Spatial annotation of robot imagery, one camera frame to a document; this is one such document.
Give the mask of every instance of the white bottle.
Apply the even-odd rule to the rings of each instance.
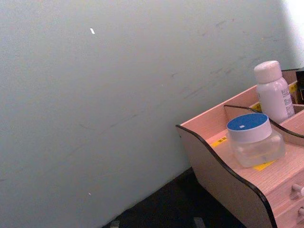
[[[295,114],[288,84],[282,78],[278,61],[267,61],[254,69],[258,82],[256,91],[262,106],[262,112],[270,119],[281,123]]]

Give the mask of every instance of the drawer knob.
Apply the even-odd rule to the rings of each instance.
[[[304,187],[298,184],[293,184],[292,189],[301,193],[302,196],[304,196]]]
[[[304,216],[304,208],[300,208],[299,209],[299,214],[302,215],[302,216]]]

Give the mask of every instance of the wooden compartment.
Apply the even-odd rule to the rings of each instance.
[[[296,94],[295,71],[284,71]],[[248,228],[302,228],[304,197],[293,184],[304,186],[304,105],[272,127],[284,137],[286,155],[252,168],[242,167],[225,137],[229,120],[259,109],[256,86],[177,125],[199,183]]]

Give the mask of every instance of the plastic bottle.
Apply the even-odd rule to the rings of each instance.
[[[282,77],[278,61],[267,61],[254,69],[258,82],[256,91],[262,112],[270,119],[281,123],[295,114],[288,84]]]
[[[285,155],[280,133],[271,128],[267,115],[241,115],[227,124],[227,138],[239,163],[251,167],[276,160]]]

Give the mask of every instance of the white bottle cap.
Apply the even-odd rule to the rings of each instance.
[[[256,81],[259,84],[274,82],[282,77],[282,71],[278,61],[261,63],[255,67],[254,72]]]
[[[230,137],[239,143],[255,143],[272,133],[269,118],[263,113],[238,116],[228,122],[227,129]]]

